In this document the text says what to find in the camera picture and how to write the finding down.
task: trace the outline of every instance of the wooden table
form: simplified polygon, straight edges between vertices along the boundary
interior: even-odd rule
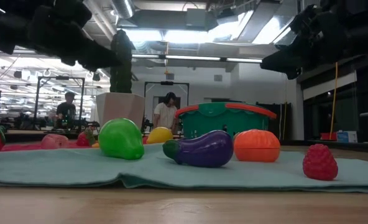
[[[333,153],[368,161],[368,153]],[[368,223],[368,194],[0,187],[0,224],[230,222]]]

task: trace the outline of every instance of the green towel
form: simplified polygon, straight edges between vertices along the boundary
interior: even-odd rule
[[[183,166],[161,144],[145,145],[138,161],[106,157],[98,149],[0,152],[0,186],[99,187],[122,181],[127,188],[312,190],[368,192],[368,162],[336,159],[335,181],[304,176],[300,152],[281,152],[274,163],[239,162],[221,168]]]

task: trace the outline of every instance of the metal frame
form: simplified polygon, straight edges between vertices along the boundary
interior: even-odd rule
[[[144,98],[146,97],[146,94],[147,94],[147,84],[149,84],[149,83],[163,85],[162,84],[163,82],[145,82],[144,83]],[[188,92],[186,93],[186,105],[189,106],[190,105],[190,84],[189,83],[175,83],[175,82],[172,82],[172,83],[173,83],[173,85],[174,84],[177,84],[177,85],[186,85],[186,87],[188,88]]]
[[[47,79],[47,81],[44,84],[40,84],[41,79]],[[79,110],[79,127],[78,127],[78,132],[80,133],[81,129],[82,129],[82,109],[83,109],[83,94],[85,92],[85,78],[77,78],[77,77],[61,77],[61,76],[57,76],[57,77],[37,77],[37,88],[36,88],[36,100],[35,100],[35,111],[34,111],[34,127],[33,129],[36,129],[36,119],[37,119],[37,107],[39,104],[39,90],[41,87],[43,87],[50,79],[56,79],[56,80],[69,80],[69,79],[74,79],[74,80],[82,80],[82,85],[81,85],[81,97],[80,97],[80,110]]]

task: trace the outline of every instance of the yellow toy fruit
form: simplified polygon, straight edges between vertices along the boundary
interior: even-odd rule
[[[149,133],[147,144],[165,143],[173,139],[173,133],[165,127],[157,127]]]

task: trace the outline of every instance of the person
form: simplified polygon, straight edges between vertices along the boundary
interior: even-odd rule
[[[162,103],[159,103],[154,110],[154,128],[165,127],[175,132],[176,119],[175,113],[177,108],[175,106],[176,95],[172,92],[167,93]]]
[[[65,94],[65,102],[57,106],[57,128],[62,128],[63,120],[66,120],[68,123],[67,125],[69,125],[72,124],[72,121],[75,119],[76,107],[73,104],[74,99],[75,94],[72,92],[67,92]]]

